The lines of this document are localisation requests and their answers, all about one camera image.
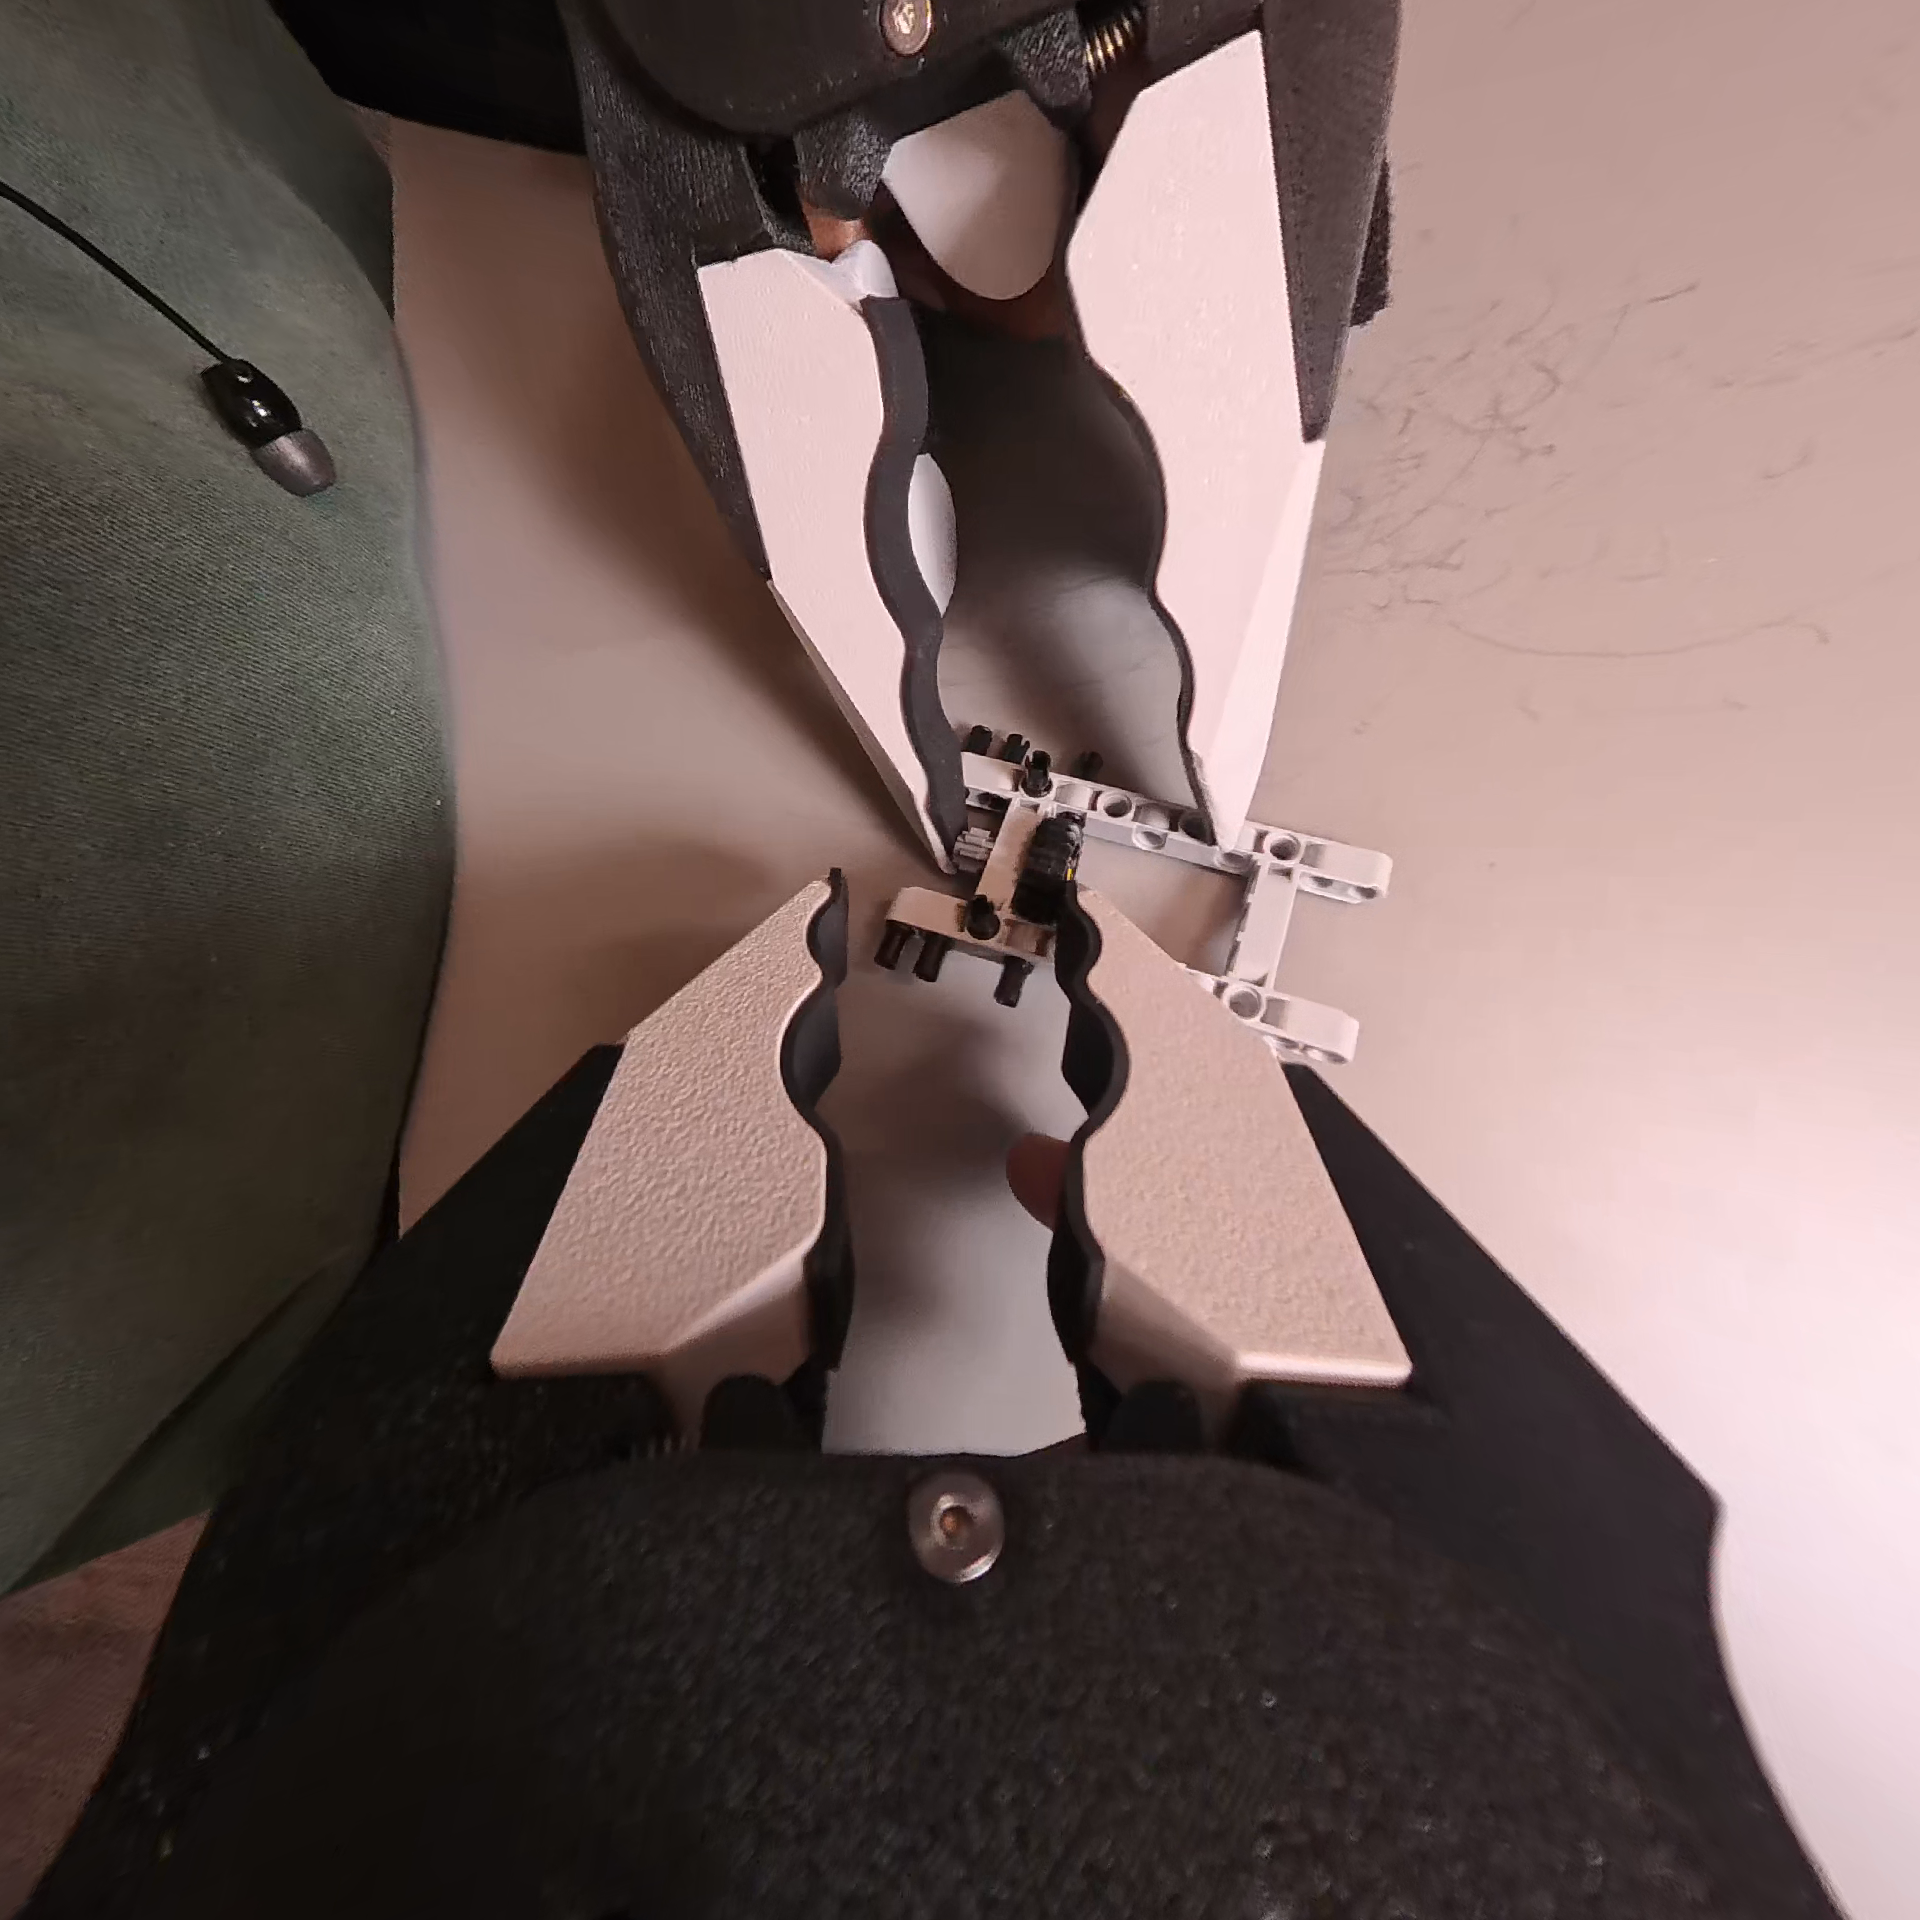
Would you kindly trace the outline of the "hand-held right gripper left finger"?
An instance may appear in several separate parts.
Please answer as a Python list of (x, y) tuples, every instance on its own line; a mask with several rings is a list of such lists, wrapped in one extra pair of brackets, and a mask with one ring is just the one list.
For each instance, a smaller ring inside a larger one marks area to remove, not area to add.
[(629, 1034), (496, 1377), (647, 1377), (677, 1425), (759, 1377), (824, 1419), (855, 1298), (845, 1152), (821, 1115), (847, 977), (848, 883), (831, 872)]

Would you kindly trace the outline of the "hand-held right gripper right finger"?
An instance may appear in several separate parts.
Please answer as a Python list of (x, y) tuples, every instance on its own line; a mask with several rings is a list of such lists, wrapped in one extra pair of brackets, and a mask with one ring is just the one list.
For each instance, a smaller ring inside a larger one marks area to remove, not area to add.
[(1381, 1388), (1410, 1359), (1257, 1031), (1110, 898), (1064, 901), (1064, 1080), (1086, 1115), (1056, 1218), (1056, 1331), (1117, 1392)]

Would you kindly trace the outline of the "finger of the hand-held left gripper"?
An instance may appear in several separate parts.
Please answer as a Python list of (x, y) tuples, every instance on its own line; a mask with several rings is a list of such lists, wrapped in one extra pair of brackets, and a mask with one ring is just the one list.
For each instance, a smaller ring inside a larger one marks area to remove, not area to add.
[(990, 301), (1064, 244), (1078, 337), (1144, 431), (1161, 492), (1153, 594), (1186, 663), (1191, 783), (1217, 842), (1250, 817), (1325, 450), (1294, 364), (1264, 36), (1129, 106), (1072, 226), (1067, 145), (1022, 92), (906, 136), (883, 187), (934, 263)]
[(712, 263), (701, 288), (774, 594), (951, 873), (967, 823), (939, 684), (957, 529), (926, 452), (914, 309), (879, 244)]

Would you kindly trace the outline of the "grey lego frame assembly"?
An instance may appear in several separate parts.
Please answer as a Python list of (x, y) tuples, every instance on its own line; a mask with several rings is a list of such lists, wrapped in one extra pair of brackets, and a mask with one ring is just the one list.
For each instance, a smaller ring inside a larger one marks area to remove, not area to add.
[(1017, 1005), (1027, 981), (1054, 963), (1071, 884), (1091, 845), (1170, 858), (1239, 884), (1226, 967), (1189, 975), (1270, 1049), (1304, 1065), (1346, 1065), (1354, 1018), (1281, 987), (1294, 907), (1305, 898), (1368, 906), (1386, 896), (1390, 858), (1321, 835), (1249, 823), (1226, 849), (1195, 808), (1112, 784), (1102, 759), (1059, 763), (1019, 735), (975, 728), (962, 743), (967, 826), (953, 863), (962, 892), (904, 888), (887, 907), (873, 963), (937, 981), (953, 954), (1000, 969), (995, 999)]

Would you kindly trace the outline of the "person's left hand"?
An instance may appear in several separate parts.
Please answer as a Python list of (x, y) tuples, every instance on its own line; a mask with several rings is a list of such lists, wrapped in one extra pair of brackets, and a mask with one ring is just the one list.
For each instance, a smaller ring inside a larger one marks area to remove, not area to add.
[(995, 299), (957, 282), (947, 296), (949, 312), (965, 324), (1017, 343), (1065, 343), (1086, 349), (1086, 332), (1072, 299), (1065, 268), (1056, 260), (1022, 296)]

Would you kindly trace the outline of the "person's green shirt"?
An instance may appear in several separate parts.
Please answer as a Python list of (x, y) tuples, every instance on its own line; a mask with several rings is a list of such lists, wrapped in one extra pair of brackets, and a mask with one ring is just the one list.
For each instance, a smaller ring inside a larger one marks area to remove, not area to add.
[(269, 5), (8, 2), (5, 1589), (199, 1513), (394, 1223), (454, 883), (383, 161)]

